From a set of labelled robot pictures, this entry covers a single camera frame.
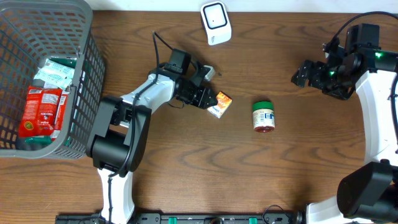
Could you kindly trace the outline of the small orange white box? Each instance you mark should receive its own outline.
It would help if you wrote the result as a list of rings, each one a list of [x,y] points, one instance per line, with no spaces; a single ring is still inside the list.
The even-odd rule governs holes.
[[[216,96],[217,105],[211,106],[207,109],[212,115],[217,118],[221,118],[224,112],[228,109],[228,107],[232,104],[232,98],[223,93],[219,92]]]

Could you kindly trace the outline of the light green wipes pack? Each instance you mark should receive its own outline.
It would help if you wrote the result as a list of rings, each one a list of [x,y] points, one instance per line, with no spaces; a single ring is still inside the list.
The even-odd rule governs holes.
[[[62,90],[66,90],[72,84],[74,73],[74,68],[47,59],[44,66],[35,74],[34,80],[42,80]]]

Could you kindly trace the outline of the red snack bag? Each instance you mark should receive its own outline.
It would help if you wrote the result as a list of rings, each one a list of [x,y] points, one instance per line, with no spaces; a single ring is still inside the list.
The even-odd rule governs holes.
[[[19,125],[19,137],[50,136],[55,127],[55,117],[62,89],[45,89],[29,86],[24,114]]]

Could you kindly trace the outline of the green white package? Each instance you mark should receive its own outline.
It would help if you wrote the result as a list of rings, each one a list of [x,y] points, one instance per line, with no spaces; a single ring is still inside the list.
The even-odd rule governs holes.
[[[31,86],[37,86],[37,87],[45,88],[45,89],[56,89],[56,88],[58,88],[58,87],[56,87],[54,85],[51,85],[49,83],[46,83],[46,82],[44,82],[42,80],[34,80],[34,84],[31,85]],[[66,90],[63,90],[63,91],[67,91],[70,94],[70,86]],[[36,144],[36,145],[40,145],[40,146],[44,147],[44,146],[48,146],[49,144],[51,144],[53,142],[51,140],[50,136],[34,136],[34,137],[23,138],[23,139],[24,139],[24,141],[27,144]]]

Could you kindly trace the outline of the red stick sachet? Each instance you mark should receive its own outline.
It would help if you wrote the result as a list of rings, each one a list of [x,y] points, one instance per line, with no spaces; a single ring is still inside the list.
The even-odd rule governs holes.
[[[57,108],[57,115],[55,118],[54,131],[50,136],[52,141],[56,140],[56,138],[58,137],[58,135],[60,134],[60,131],[62,129],[63,118],[65,115],[68,96],[69,96],[69,92],[67,92],[67,91],[63,91],[61,94],[60,101],[59,101],[58,108]]]

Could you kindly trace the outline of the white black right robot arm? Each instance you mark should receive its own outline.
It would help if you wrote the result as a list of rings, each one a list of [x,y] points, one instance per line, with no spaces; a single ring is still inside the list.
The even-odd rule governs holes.
[[[347,100],[356,93],[366,148],[361,168],[343,178],[335,196],[307,205],[306,223],[397,222],[397,54],[358,47],[327,61],[304,61],[292,83]]]

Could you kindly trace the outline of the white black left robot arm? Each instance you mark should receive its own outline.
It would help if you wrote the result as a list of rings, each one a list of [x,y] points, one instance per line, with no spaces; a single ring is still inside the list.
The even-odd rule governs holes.
[[[194,64],[194,74],[184,78],[175,65],[163,63],[150,71],[147,80],[123,96],[106,96],[100,104],[86,145],[101,178],[104,223],[128,223],[135,204],[133,173],[146,149],[154,112],[172,99],[207,109],[217,104],[215,92],[206,86],[215,69]]]

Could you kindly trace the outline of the white barcode scanner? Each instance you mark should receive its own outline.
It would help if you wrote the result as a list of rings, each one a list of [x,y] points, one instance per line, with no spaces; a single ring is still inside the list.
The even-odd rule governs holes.
[[[202,5],[200,14],[208,45],[222,44],[231,39],[232,27],[223,2],[214,1]]]

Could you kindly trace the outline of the green lid seasoning jar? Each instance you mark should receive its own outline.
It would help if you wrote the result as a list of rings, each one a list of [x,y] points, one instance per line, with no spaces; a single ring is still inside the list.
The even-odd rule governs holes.
[[[252,106],[253,128],[256,132],[267,133],[275,129],[274,105],[270,101],[259,101]]]

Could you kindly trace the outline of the grey plastic laundry basket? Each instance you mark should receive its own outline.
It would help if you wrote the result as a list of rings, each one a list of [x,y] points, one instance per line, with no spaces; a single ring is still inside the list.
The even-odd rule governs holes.
[[[79,159],[96,116],[105,64],[85,1],[1,1],[1,157]],[[75,74],[62,130],[48,146],[19,137],[28,87],[47,59],[70,62]]]

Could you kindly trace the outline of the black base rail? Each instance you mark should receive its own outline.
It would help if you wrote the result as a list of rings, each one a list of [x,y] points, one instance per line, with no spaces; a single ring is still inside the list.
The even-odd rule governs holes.
[[[55,224],[100,224],[105,218],[98,213],[92,215],[57,215]],[[266,214],[161,214],[137,213],[130,224],[306,224],[303,212],[271,211]]]

